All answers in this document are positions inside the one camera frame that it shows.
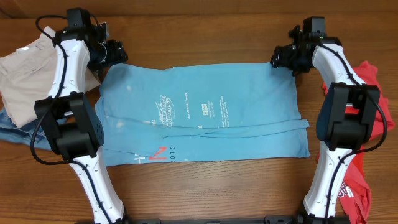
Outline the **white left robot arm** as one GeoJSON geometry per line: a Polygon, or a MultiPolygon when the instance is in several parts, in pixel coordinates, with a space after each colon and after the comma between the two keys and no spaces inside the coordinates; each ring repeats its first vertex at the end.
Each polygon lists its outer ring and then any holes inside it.
{"type": "Polygon", "coordinates": [[[94,223],[131,223],[103,160],[104,129],[85,95],[88,70],[102,73],[128,60],[120,41],[109,39],[106,23],[86,9],[67,10],[67,26],[50,38],[57,53],[55,78],[34,110],[51,150],[77,174],[94,223]]]}

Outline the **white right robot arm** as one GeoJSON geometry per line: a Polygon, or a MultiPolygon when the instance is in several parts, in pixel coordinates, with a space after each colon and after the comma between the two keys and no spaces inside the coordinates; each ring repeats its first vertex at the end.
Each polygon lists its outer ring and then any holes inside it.
{"type": "Polygon", "coordinates": [[[349,223],[349,217],[337,217],[336,201],[351,161],[363,152],[377,114],[380,90],[369,85],[348,63],[342,43],[329,37],[325,18],[308,17],[289,31],[292,43],[277,46],[271,57],[275,68],[285,67],[293,75],[316,68],[328,93],[317,119],[316,132],[320,153],[310,190],[295,216],[266,216],[265,223],[349,223]]]}

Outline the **light blue t-shirt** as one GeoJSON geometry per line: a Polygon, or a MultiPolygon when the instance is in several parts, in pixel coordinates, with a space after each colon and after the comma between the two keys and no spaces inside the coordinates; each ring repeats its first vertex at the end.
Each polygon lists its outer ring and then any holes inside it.
{"type": "Polygon", "coordinates": [[[295,79],[269,63],[118,64],[100,94],[107,166],[310,155],[295,79]]]}

